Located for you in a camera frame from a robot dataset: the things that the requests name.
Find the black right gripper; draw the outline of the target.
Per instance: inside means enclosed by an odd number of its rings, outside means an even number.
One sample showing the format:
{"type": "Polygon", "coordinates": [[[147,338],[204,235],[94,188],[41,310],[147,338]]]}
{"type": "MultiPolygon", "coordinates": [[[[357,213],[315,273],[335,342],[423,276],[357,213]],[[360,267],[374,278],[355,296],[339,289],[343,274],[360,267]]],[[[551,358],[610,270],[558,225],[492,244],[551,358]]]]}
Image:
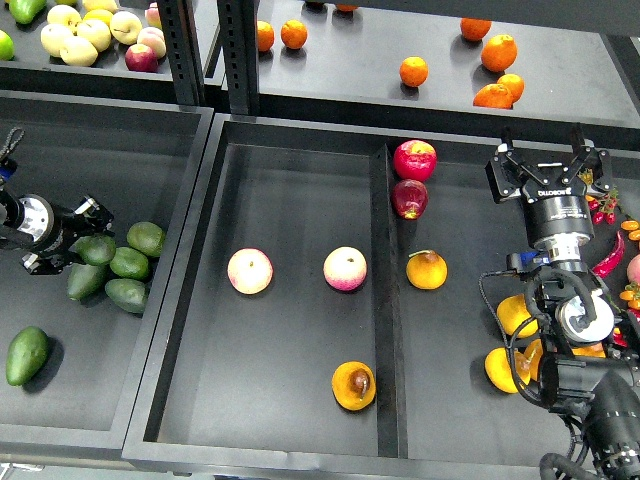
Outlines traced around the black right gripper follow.
{"type": "Polygon", "coordinates": [[[515,152],[512,132],[504,127],[501,142],[485,165],[496,204],[521,199],[528,244],[534,249],[573,241],[582,246],[594,237],[586,195],[603,197],[612,190],[611,158],[584,136],[580,123],[570,130],[572,158],[562,163],[528,164],[515,152]]]}

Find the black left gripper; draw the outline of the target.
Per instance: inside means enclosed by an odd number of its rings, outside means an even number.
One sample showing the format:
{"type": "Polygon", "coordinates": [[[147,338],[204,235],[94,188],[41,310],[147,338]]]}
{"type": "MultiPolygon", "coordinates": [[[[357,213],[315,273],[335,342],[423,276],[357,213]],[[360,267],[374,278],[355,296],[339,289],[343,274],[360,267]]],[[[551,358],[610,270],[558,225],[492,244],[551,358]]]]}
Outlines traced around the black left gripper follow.
{"type": "Polygon", "coordinates": [[[85,196],[74,210],[35,194],[18,202],[22,220],[17,229],[31,236],[24,242],[29,252],[21,258],[30,275],[57,275],[74,263],[84,264],[77,253],[68,251],[75,236],[111,234],[114,216],[92,196],[85,196]]]}

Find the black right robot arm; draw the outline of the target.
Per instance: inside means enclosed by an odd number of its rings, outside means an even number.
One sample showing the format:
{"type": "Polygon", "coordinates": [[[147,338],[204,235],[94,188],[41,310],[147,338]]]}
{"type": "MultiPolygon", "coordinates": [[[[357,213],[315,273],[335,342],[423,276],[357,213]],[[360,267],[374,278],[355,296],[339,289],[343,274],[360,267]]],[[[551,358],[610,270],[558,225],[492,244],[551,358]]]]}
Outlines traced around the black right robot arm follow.
{"type": "Polygon", "coordinates": [[[505,274],[524,285],[527,323],[541,343],[538,377],[516,372],[515,334],[503,337],[508,372],[529,403],[558,415],[573,440],[548,453],[544,479],[635,479],[639,475],[639,322],[612,303],[603,277],[583,260],[592,240],[590,197],[613,189],[606,150],[571,131],[572,156],[521,156],[511,132],[485,167],[496,203],[520,202],[529,248],[507,257],[505,274]]]}

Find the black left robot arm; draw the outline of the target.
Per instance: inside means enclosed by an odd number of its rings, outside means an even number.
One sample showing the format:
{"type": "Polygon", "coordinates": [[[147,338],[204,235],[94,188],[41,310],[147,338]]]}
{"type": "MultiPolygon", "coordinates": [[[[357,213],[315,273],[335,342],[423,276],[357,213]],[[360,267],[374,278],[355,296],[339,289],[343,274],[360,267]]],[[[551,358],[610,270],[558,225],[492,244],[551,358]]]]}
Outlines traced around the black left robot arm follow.
{"type": "Polygon", "coordinates": [[[112,236],[113,214],[98,200],[85,196],[74,208],[51,203],[36,194],[16,196],[7,189],[17,170],[11,154],[24,137],[14,127],[1,145],[1,248],[22,250],[22,264],[31,275],[54,275],[84,260],[72,250],[81,238],[112,236]]]}

